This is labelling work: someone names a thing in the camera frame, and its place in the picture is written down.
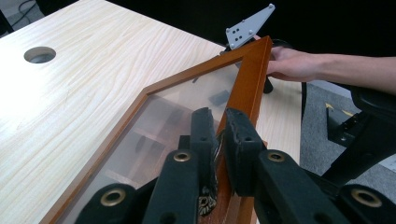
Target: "table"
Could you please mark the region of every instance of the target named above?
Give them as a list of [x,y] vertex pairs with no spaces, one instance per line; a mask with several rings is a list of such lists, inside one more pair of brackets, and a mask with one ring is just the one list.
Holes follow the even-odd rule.
[[[35,47],[56,56],[28,63],[25,52]],[[222,50],[97,0],[0,39],[0,222],[51,220],[51,208],[144,87]],[[301,86],[273,84],[257,130],[269,148],[299,160]]]

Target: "glass pane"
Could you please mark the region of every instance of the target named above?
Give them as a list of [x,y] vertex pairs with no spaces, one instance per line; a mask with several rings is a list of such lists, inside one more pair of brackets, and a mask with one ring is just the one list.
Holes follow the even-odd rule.
[[139,189],[157,177],[167,154],[177,149],[179,137],[190,135],[194,110],[209,107],[217,129],[237,72],[237,66],[229,65],[150,95],[60,222],[75,222],[93,194],[109,184],[123,183]]

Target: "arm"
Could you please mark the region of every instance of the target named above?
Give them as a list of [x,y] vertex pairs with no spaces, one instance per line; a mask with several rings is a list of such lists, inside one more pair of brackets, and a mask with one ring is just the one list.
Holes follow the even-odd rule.
[[287,81],[326,80],[396,95],[396,57],[309,54],[273,48],[267,73]]

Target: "human hand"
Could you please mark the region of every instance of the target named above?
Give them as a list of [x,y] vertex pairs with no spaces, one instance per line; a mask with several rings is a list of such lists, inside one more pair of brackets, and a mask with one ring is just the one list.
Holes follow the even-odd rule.
[[283,47],[272,48],[267,76],[286,81],[308,82],[317,79],[318,57]]

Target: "orange wooden frame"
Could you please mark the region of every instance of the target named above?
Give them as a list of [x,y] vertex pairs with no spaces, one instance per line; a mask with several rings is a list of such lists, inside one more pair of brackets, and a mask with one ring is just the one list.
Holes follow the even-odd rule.
[[[131,121],[137,110],[151,94],[218,70],[221,67],[242,62],[233,85],[233,90],[227,103],[227,107],[244,111],[249,116],[253,125],[255,125],[259,116],[260,102],[264,88],[267,65],[270,59],[271,47],[272,41],[270,37],[267,36],[245,45],[240,49],[224,53],[144,88],[128,108],[126,113],[122,116],[112,132],[107,136],[106,140],[101,144],[101,146],[99,146],[89,162],[87,162],[72,184],[62,194],[57,203],[52,206],[42,221],[55,222],[57,218],[59,218],[64,209],[70,204],[70,202],[72,202],[74,197],[85,185],[89,177],[95,173],[95,170],[99,167],[101,161],[105,158],[106,154],[119,138],[126,125]],[[224,127],[225,118],[223,116],[219,125],[219,130],[223,130]],[[219,155],[219,167],[217,169],[217,173],[219,181],[217,207],[209,216],[200,218],[200,222],[223,223],[224,219],[227,220],[226,223],[250,222],[253,201],[252,199],[240,199],[238,197],[232,198],[230,183],[225,168],[225,161],[221,152]]]

